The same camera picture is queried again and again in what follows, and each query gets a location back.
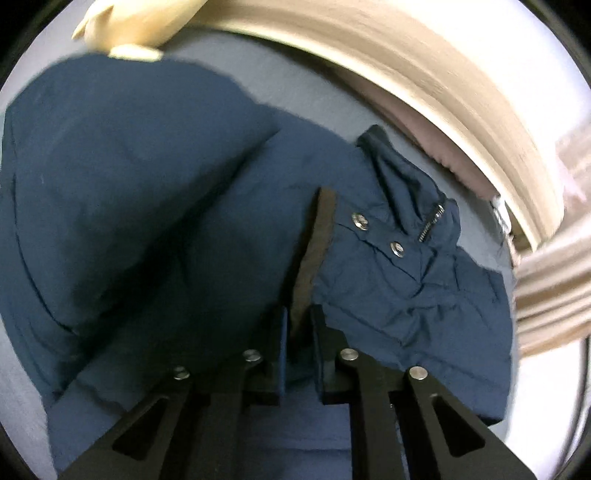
metal screw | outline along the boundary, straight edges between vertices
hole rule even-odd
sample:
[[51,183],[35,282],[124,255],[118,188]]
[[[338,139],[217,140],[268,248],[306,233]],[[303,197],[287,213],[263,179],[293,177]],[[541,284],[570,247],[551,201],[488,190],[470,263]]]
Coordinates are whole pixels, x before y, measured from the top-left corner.
[[247,362],[258,362],[262,358],[258,350],[244,350],[242,356]]
[[174,367],[173,372],[174,372],[174,379],[175,380],[185,380],[191,376],[191,374],[189,373],[189,370],[187,370],[185,367],[181,367],[181,366]]
[[359,352],[353,348],[343,348],[340,351],[340,357],[343,360],[347,360],[348,362],[352,362],[353,360],[357,360],[359,358]]
[[412,367],[408,373],[410,373],[410,376],[415,380],[425,380],[428,375],[427,370],[423,367]]
[[360,230],[367,230],[368,229],[369,222],[368,222],[367,218],[365,218],[360,213],[354,213],[353,215],[351,215],[351,218],[353,219],[353,223],[355,224],[355,226],[358,229],[360,229]]
[[392,252],[394,252],[394,255],[396,255],[397,257],[402,258],[404,256],[404,247],[400,245],[398,242],[392,242],[390,244],[390,248],[392,249]]

blue garment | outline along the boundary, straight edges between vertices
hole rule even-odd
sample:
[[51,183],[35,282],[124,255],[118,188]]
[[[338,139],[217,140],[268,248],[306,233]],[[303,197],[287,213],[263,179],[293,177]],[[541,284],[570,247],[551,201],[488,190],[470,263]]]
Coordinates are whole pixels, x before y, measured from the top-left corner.
[[[91,54],[8,108],[0,186],[0,313],[58,471],[171,366],[202,371],[248,348],[278,302],[295,326],[320,303],[351,345],[424,365],[475,413],[504,415],[502,277],[457,247],[455,202],[379,128],[351,145],[196,64]],[[288,397],[305,425],[283,408],[245,420],[241,448],[269,478],[350,471],[346,407],[320,413],[303,382]],[[242,475],[263,478],[254,460]]]

zipper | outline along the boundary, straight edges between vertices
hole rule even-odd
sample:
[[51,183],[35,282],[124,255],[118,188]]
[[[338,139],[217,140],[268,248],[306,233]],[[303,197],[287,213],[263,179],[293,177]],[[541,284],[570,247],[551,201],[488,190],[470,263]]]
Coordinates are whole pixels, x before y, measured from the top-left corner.
[[445,212],[445,208],[443,207],[443,205],[438,203],[437,206],[435,207],[435,211],[431,215],[431,218],[429,219],[429,221],[427,223],[425,223],[425,227],[423,228],[423,231],[418,236],[419,242],[425,241],[425,239],[427,238],[427,235],[429,234],[431,229],[435,226],[435,224],[439,221],[439,219],[443,216],[444,212]]

